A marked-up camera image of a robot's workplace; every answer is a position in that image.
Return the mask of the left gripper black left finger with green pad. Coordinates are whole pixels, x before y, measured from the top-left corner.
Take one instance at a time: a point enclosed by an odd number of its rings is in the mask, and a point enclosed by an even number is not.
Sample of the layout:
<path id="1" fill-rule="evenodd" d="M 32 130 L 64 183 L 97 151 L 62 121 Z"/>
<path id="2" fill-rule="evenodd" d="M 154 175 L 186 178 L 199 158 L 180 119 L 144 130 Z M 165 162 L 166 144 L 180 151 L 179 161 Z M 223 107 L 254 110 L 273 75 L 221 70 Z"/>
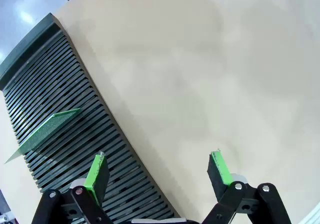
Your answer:
<path id="1" fill-rule="evenodd" d="M 101 151 L 94 157 L 86 178 L 76 179 L 68 191 L 48 189 L 32 219 L 33 224 L 70 224 L 83 218 L 88 224 L 111 224 L 102 208 L 110 178 L 108 161 Z"/>

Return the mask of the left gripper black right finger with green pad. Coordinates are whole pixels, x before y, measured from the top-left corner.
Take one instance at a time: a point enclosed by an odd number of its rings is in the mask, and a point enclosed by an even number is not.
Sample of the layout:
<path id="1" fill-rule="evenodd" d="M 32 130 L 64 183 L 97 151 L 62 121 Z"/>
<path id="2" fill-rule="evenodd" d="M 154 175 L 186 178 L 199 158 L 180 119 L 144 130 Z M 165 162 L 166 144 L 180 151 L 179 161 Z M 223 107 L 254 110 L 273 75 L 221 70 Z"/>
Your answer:
<path id="1" fill-rule="evenodd" d="M 207 173 L 217 204 L 204 224 L 230 224 L 236 214 L 246 214 L 253 224 L 291 223 L 277 188 L 268 182 L 252 187 L 235 180 L 219 150 L 209 154 Z"/>

